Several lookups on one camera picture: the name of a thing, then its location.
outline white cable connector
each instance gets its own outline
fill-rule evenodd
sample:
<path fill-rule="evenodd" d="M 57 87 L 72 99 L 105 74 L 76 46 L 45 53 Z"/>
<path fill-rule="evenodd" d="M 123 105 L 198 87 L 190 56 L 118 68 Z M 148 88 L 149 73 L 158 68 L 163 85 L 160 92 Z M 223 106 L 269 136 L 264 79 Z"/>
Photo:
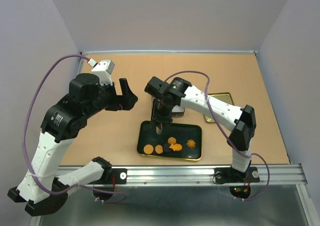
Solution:
<path fill-rule="evenodd" d="M 112 85 L 111 73 L 114 68 L 115 64 L 113 61 L 102 60 L 91 70 L 91 73 L 99 77 L 99 82 L 101 85 Z"/>
<path fill-rule="evenodd" d="M 97 64 L 97 62 L 92 58 L 90 58 L 90 60 L 87 63 L 92 67 L 94 67 Z"/>

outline orange cookie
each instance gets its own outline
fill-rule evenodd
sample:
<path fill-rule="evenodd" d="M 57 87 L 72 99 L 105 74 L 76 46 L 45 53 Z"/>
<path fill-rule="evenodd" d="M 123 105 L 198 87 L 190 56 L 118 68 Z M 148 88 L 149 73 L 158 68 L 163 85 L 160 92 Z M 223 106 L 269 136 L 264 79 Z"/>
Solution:
<path fill-rule="evenodd" d="M 144 146 L 143 151 L 145 154 L 152 154 L 154 152 L 154 147 L 150 144 Z"/>
<path fill-rule="evenodd" d="M 188 140 L 188 142 L 186 143 L 186 145 L 189 147 L 189 148 L 195 148 L 196 147 L 196 142 L 192 139 Z"/>
<path fill-rule="evenodd" d="M 170 147 L 174 152 L 179 152 L 182 150 L 181 144 L 171 144 Z"/>
<path fill-rule="evenodd" d="M 156 152 L 157 154 L 161 154 L 161 153 L 164 152 L 164 149 L 162 148 L 161 145 L 157 145 L 157 146 L 155 146 L 155 152 Z"/>
<path fill-rule="evenodd" d="M 176 144 L 176 143 L 177 143 L 177 140 L 176 140 L 174 137 L 170 137 L 170 138 L 168 139 L 168 143 L 170 143 L 170 144 Z"/>

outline gray wall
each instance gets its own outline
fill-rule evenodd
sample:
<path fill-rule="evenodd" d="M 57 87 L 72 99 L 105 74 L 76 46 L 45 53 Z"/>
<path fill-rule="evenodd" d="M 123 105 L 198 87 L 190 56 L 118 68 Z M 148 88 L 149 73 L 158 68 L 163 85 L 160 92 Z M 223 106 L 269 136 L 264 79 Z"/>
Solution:
<path fill-rule="evenodd" d="M 29 103 L 48 68 L 59 57 L 77 53 L 52 0 L 0 0 L 0 221 L 1 225 L 27 225 L 25 203 L 7 197 L 27 167 L 21 137 Z M 29 125 L 32 157 L 46 110 L 67 91 L 76 73 L 76 60 L 62 63 L 46 83 Z"/>
<path fill-rule="evenodd" d="M 258 62 L 294 163 L 301 163 L 320 215 L 320 0 L 288 0 Z"/>
<path fill-rule="evenodd" d="M 81 51 L 256 50 L 287 0 L 53 0 Z"/>

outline wooden table surface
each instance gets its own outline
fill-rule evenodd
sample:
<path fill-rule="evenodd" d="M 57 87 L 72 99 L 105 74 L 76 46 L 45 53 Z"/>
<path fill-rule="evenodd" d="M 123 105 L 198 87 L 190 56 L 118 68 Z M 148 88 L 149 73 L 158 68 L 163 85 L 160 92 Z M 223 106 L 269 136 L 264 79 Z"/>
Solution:
<path fill-rule="evenodd" d="M 144 92 L 152 76 L 164 80 L 182 70 L 198 70 L 211 78 L 209 93 L 230 92 L 237 106 L 254 107 L 257 128 L 252 152 L 268 163 L 288 164 L 287 152 L 278 128 L 268 93 L 254 55 L 188 54 L 188 55 L 94 55 L 96 61 L 111 59 L 115 63 L 112 80 L 121 94 L 119 78 L 127 78 L 138 102 L 130 111 L 101 111 L 87 122 L 66 152 L 62 165 L 85 165 L 101 156 L 113 165 L 208 165 L 230 164 L 232 150 L 218 127 L 206 123 L 203 115 L 186 109 L 175 123 L 199 125 L 202 130 L 202 158 L 199 161 L 141 156 L 137 153 L 140 124 L 151 117 L 151 96 Z M 85 63 L 82 72 L 89 73 Z M 206 78 L 198 74 L 181 74 L 204 90 Z M 252 163 L 261 164 L 258 158 Z"/>

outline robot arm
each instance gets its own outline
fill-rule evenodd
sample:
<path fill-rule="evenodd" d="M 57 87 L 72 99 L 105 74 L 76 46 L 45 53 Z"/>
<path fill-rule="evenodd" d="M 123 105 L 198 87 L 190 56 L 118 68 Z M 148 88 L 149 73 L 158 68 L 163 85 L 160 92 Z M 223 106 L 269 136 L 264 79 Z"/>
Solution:
<path fill-rule="evenodd" d="M 176 77 L 169 84 L 153 77 L 144 91 L 158 99 L 153 101 L 151 113 L 151 123 L 156 127 L 158 134 L 166 124 L 172 122 L 171 110 L 176 105 L 190 108 L 212 118 L 204 92 L 182 78 Z M 229 105 L 211 96 L 208 96 L 208 101 L 219 123 L 231 132 L 230 141 L 238 151 L 249 155 L 256 128 L 253 107 L 246 105 L 241 108 Z M 234 149 L 232 150 L 231 168 L 239 172 L 241 177 L 246 176 L 250 162 L 250 158 L 243 157 Z"/>
<path fill-rule="evenodd" d="M 79 131 L 86 127 L 90 117 L 103 109 L 130 110 L 138 101 L 125 78 L 119 79 L 122 95 L 116 94 L 115 85 L 111 80 L 115 65 L 111 60 L 99 63 L 89 61 L 89 64 L 93 66 L 92 74 L 77 75 L 70 81 L 68 94 L 47 111 L 31 162 L 34 174 L 28 170 L 23 181 L 8 192 L 13 201 L 27 202 L 25 210 L 31 216 L 58 211 L 68 196 L 78 189 L 74 187 L 66 193 L 50 195 L 41 189 L 35 180 L 46 189 L 59 192 L 72 185 L 107 179 L 111 173 L 111 164 L 97 157 L 72 173 L 55 177 L 65 152 Z"/>

